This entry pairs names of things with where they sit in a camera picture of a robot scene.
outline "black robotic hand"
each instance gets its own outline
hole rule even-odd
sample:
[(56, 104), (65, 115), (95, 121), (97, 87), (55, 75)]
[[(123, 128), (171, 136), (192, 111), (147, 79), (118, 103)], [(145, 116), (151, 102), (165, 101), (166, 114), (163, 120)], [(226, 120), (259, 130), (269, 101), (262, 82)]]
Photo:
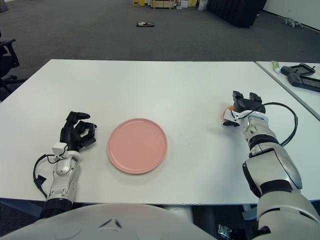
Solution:
[[(263, 114), (266, 113), (266, 108), (262, 104), (261, 97), (259, 97), (257, 94), (250, 92), (249, 99), (246, 99), (246, 98), (244, 98), (242, 93), (240, 93), (238, 91), (233, 91), (232, 96), (233, 96), (234, 103), (233, 103), (233, 106), (228, 107), (228, 109), (235, 111), (237, 113), (241, 113), (246, 110), (251, 110), (251, 111), (255, 110), (255, 111), (259, 111)], [(238, 123), (232, 122), (229, 120), (226, 120), (223, 123), (223, 125), (224, 126), (234, 126), (234, 127), (239, 126)]]
[[(88, 147), (96, 141), (95, 128), (97, 125), (90, 122), (79, 121), (81, 119), (89, 118), (90, 115), (87, 113), (74, 111), (69, 113), (60, 134), (60, 142), (66, 143), (69, 151), (79, 152), (81, 148)], [(83, 134), (87, 129), (88, 133), (81, 137), (81, 134)]]

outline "black cable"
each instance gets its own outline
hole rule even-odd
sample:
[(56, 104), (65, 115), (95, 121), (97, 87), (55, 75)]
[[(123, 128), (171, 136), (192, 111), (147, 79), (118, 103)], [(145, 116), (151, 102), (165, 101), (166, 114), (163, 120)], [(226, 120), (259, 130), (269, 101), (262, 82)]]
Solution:
[[(65, 147), (64, 147), (64, 150), (63, 150), (63, 153), (61, 153), (58, 157), (61, 157), (63, 154), (65, 154), (65, 152), (66, 152), (66, 150), (67, 150), (67, 146), (68, 145), (66, 145)], [(33, 167), (33, 182), (34, 182), (34, 184), (36, 185), (36, 187), (39, 189), (39, 191), (44, 195), (44, 197), (45, 198), (47, 198), (47, 194), (45, 193), (45, 191), (42, 189), (42, 186), (41, 186), (41, 184), (38, 182), (38, 179), (36, 178), (36, 168), (37, 168), (37, 165), (38, 165), (38, 163), (42, 160), (42, 159), (44, 159), (44, 158), (46, 158), (47, 159), (47, 161), (50, 163), (50, 164), (55, 164), (55, 163), (57, 163), (57, 162), (59, 162), (59, 161), (61, 161), (62, 159), (58, 159), (57, 161), (50, 161), (49, 160), (49, 157), (55, 157), (55, 155), (53, 155), (53, 154), (43, 154), (41, 157), (39, 157), (39, 159), (35, 162), (35, 164), (34, 164), (34, 167)]]
[(41, 187), (41, 184), (37, 181), (37, 178), (36, 178), (36, 168), (37, 168), (37, 165), (38, 165), (38, 163), (42, 160), (42, 159), (44, 159), (44, 158), (48, 158), (48, 157), (53, 157), (53, 156), (55, 156), (55, 155), (53, 155), (53, 154), (43, 154), (41, 157), (39, 157), (39, 159), (35, 162), (35, 164), (34, 164), (34, 167), (33, 167), (33, 182), (34, 182), (34, 184), (36, 185), (36, 187), (39, 189), (39, 191), (44, 195), (44, 197), (45, 198), (47, 198), (47, 194), (45, 193), (45, 191), (42, 189), (42, 187)]
[(232, 117), (235, 119), (236, 117), (235, 117), (234, 113), (232, 112), (232, 110), (231, 110), (231, 109), (230, 109), (230, 111), (231, 111), (231, 115), (232, 115)]
[(262, 104), (261, 106), (256, 107), (251, 112), (249, 112), (247, 115), (245, 115), (243, 117), (239, 117), (239, 119), (244, 119), (248, 115), (252, 114), (254, 111), (257, 111), (258, 109), (260, 109), (262, 106), (267, 106), (267, 105), (278, 105), (278, 106), (284, 107), (284, 108), (288, 109), (294, 116), (294, 129), (293, 129), (292, 133), (282, 143), (280, 143), (281, 146), (285, 146), (293, 139), (293, 137), (295, 136), (295, 134), (297, 132), (297, 128), (298, 128), (298, 117), (297, 117), (296, 113), (287, 105), (280, 103), (280, 102), (267, 102), (265, 104)]

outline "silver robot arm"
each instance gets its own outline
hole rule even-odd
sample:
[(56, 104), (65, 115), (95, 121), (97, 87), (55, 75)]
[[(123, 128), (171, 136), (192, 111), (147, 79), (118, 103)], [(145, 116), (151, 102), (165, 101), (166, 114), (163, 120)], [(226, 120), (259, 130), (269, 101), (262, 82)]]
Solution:
[(56, 143), (52, 150), (57, 163), (53, 168), (53, 182), (46, 200), (64, 198), (73, 203), (76, 197), (81, 155), (77, 151), (68, 151), (68, 146), (64, 142)]
[(227, 110), (224, 118), (240, 125), (250, 148), (249, 159), (242, 168), (251, 191), (259, 198), (258, 236), (254, 239), (319, 239), (319, 215), (301, 194), (300, 174), (270, 130), (266, 115), (251, 110)]

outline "pink plate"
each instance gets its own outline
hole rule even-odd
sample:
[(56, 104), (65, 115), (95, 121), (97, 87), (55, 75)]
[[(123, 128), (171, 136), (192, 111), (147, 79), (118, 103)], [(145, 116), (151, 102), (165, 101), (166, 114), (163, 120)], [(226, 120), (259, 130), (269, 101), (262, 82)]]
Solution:
[(165, 158), (167, 138), (153, 121), (135, 118), (120, 124), (108, 141), (111, 162), (129, 174), (143, 174), (156, 168)]

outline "black object on floor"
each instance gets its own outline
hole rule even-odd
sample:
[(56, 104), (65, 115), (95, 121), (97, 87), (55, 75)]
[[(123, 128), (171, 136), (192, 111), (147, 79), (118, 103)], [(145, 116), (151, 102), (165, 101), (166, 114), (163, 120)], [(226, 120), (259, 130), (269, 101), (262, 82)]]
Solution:
[(145, 22), (145, 21), (139, 21), (136, 23), (137, 27), (154, 27), (155, 24), (153, 22)]
[(262, 4), (261, 0), (209, 0), (207, 9), (238, 27), (248, 28)]
[(5, 0), (0, 0), (0, 13), (3, 13), (5, 11), (8, 11), (8, 7), (6, 5)]
[(252, 239), (257, 229), (257, 220), (245, 221), (242, 205), (193, 206), (193, 223), (218, 240), (225, 240), (218, 234), (219, 225), (236, 230), (238, 239)]

